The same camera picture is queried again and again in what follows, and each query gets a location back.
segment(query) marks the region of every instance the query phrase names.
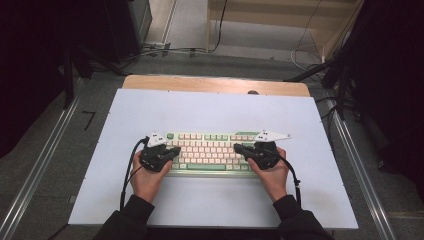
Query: white table surface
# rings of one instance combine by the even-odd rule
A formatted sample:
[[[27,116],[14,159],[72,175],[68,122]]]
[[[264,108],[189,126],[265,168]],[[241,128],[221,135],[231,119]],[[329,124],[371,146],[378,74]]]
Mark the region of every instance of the white table surface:
[[[302,208],[324,228],[358,228],[313,98],[134,89],[117,91],[69,224],[103,224],[119,209],[131,151],[153,131],[264,129],[292,136],[276,143],[301,180]],[[291,174],[287,186],[295,195]],[[126,199],[131,194],[128,186]],[[258,179],[165,177],[153,204],[151,226],[275,228],[280,222]]]

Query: person's right hand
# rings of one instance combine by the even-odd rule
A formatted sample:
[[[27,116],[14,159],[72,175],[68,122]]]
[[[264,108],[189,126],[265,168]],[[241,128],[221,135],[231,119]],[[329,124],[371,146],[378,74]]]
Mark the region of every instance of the person's right hand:
[[[172,161],[168,161],[160,172],[150,172],[141,166],[140,156],[141,152],[137,152],[133,158],[131,186],[136,196],[152,203],[159,192],[163,177],[171,169]]]
[[[277,147],[277,150],[283,158],[286,158],[286,151],[284,149]],[[272,202],[287,195],[286,182],[289,168],[283,161],[278,161],[277,165],[267,170],[259,169],[258,165],[251,158],[247,159],[247,162],[249,162],[250,168],[261,179]]]

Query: gray carpet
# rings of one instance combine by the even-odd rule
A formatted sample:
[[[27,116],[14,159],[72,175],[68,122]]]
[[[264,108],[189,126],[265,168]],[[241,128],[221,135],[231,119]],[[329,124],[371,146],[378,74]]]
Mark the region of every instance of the gray carpet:
[[[155,57],[143,56],[134,60],[125,71],[133,74],[216,76],[259,80],[288,79],[299,74],[299,70],[292,63],[287,62],[204,54],[190,57],[187,54],[179,53],[169,53],[167,56],[161,54]],[[67,223],[73,208],[73,204],[68,203],[68,199],[70,196],[78,194],[113,97],[116,90],[122,86],[123,81],[124,77],[110,72],[95,73],[91,80],[85,80],[85,88],[81,93],[76,111],[13,239],[47,239]],[[318,81],[308,79],[306,83],[314,98],[324,97]],[[63,96],[58,97],[34,123],[14,151],[0,160],[0,214],[2,216],[7,212],[13,196],[22,186],[41,152],[61,113],[63,101]],[[325,102],[318,103],[317,107],[321,115],[329,110]],[[84,112],[96,113],[90,124],[91,115]],[[360,150],[364,164],[386,211],[423,211],[423,204],[416,195],[411,182],[401,175],[378,171],[379,158],[367,132],[361,124],[353,120],[350,112],[346,112],[346,117],[355,144]],[[335,145],[336,161],[359,223],[358,230],[336,231],[334,236],[336,239],[379,239],[367,203],[334,124],[331,133]],[[422,239],[424,236],[423,219],[393,218],[390,221],[399,239]],[[98,226],[69,226],[56,239],[91,239],[98,229]],[[210,232],[193,230],[192,233],[209,234]],[[225,239],[226,234],[230,234],[230,232],[222,231],[216,236]],[[266,236],[264,239],[273,239],[271,235],[264,233]],[[181,236],[175,234],[173,237],[173,239],[182,239]],[[171,238],[166,237],[166,231],[152,229],[149,239]]]

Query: person's left hand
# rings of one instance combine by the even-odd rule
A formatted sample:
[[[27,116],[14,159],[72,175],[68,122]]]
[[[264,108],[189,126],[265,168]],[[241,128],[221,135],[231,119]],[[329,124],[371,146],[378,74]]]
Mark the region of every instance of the person's left hand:
[[[134,155],[131,174],[141,167],[139,161],[140,155],[141,151]],[[147,202],[152,203],[159,191],[160,183],[162,182],[163,177],[171,169],[171,165],[172,161],[168,161],[162,171],[158,173],[147,171],[145,168],[141,167],[130,180],[134,194]]]

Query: black cable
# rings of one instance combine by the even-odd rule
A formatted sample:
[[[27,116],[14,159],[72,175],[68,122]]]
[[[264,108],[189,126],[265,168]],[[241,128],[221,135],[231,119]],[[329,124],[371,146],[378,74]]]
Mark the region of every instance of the black cable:
[[[334,107],[332,107],[331,109],[330,109],[330,111],[328,111],[328,113],[326,113],[324,116],[322,116],[321,117],[321,120],[322,119],[324,119],[324,118],[326,118],[332,111],[334,111],[334,110],[336,110],[336,106],[334,106]]]
[[[311,22],[312,17],[313,17],[313,16],[315,15],[315,13],[317,12],[318,7],[319,7],[319,5],[321,4],[321,2],[322,2],[322,0],[320,0],[320,1],[318,2],[317,6],[315,7],[314,12],[313,12],[313,13],[312,13],[312,15],[309,17],[308,23],[306,24],[305,30],[303,31],[303,35],[302,35],[302,37],[300,38],[300,40],[299,40],[299,44],[297,45],[297,48],[296,48],[296,49],[299,49],[300,44],[302,43],[302,39],[303,39],[303,37],[305,37],[306,30],[307,30],[307,29],[308,29],[308,27],[309,27],[309,23]]]
[[[131,173],[130,177],[127,180],[127,184],[131,181],[131,178],[134,176],[134,174],[136,174],[138,172],[138,170],[140,170],[141,168],[143,168],[143,166],[140,166],[139,168],[137,168],[137,170],[135,170],[133,173]]]
[[[140,56],[159,53],[159,52],[187,52],[187,53],[195,53],[195,52],[201,52],[208,54],[210,52],[206,52],[206,49],[204,48],[168,48],[168,49],[151,49],[144,52],[141,52]]]
[[[336,99],[337,99],[337,97],[325,97],[325,98],[315,100],[315,103],[319,103],[319,102],[322,102],[324,100],[336,100]]]
[[[126,63],[124,66],[119,67],[119,70],[123,70],[124,68],[128,67],[132,62],[134,62],[134,60],[137,58],[138,56],[135,56],[133,58],[131,58],[128,63]]]
[[[218,48],[219,43],[221,42],[221,29],[222,29],[222,22],[223,22],[223,20],[224,20],[224,13],[225,13],[225,8],[226,8],[226,7],[227,7],[227,0],[225,0],[224,8],[222,9],[221,21],[220,21],[220,23],[219,23],[218,42],[216,43],[215,48],[212,50],[212,52],[214,52],[214,51]]]
[[[57,237],[57,235],[59,235],[59,233],[61,233],[63,230],[65,230],[65,228],[67,228],[69,226],[69,224],[65,224],[63,225],[61,228],[59,228],[59,230],[57,230],[52,236],[50,236],[49,238],[47,238],[47,240],[53,240]]]
[[[120,200],[120,205],[119,205],[119,209],[122,211],[122,209],[124,209],[124,202],[125,202],[125,190],[127,189],[128,183],[130,181],[130,179],[128,178],[128,175],[130,174],[130,169],[131,169],[131,163],[133,161],[135,152],[137,151],[138,146],[143,143],[146,140],[146,138],[141,139],[140,141],[137,142],[137,144],[134,146],[134,149],[131,153],[131,157],[130,157],[130,161],[128,163],[128,168],[127,168],[127,172],[125,174],[125,181],[124,181],[124,186],[122,188],[122,192],[121,192],[121,200]]]
[[[302,206],[302,199],[300,197],[300,187],[299,187],[300,180],[297,179],[296,173],[294,172],[294,168],[289,163],[289,161],[287,161],[281,155],[279,155],[279,156],[280,156],[280,159],[283,160],[283,162],[286,164],[286,166],[289,168],[290,172],[293,175],[293,182],[294,182],[294,187],[295,187],[295,190],[296,190],[296,201],[297,201],[297,204],[299,204],[299,206]]]
[[[334,107],[331,111],[330,111],[330,115],[327,118],[327,129],[328,129],[328,142],[330,143],[330,147],[331,147],[331,151],[333,152],[334,157],[336,157],[336,153],[334,152],[334,142],[333,142],[333,138],[331,137],[331,123],[333,122],[334,119],[334,113],[337,111],[337,108]]]
[[[307,66],[307,67],[306,67],[306,70],[307,70],[307,71],[309,71],[311,67],[315,67],[315,66],[318,66],[318,65],[319,65],[319,64],[317,64],[317,63],[315,63],[315,64],[311,64],[311,65],[309,65],[309,66]],[[320,76],[319,76],[319,73],[316,73],[316,74],[315,74],[315,76],[316,76],[319,80],[322,80],[322,77],[320,77]]]

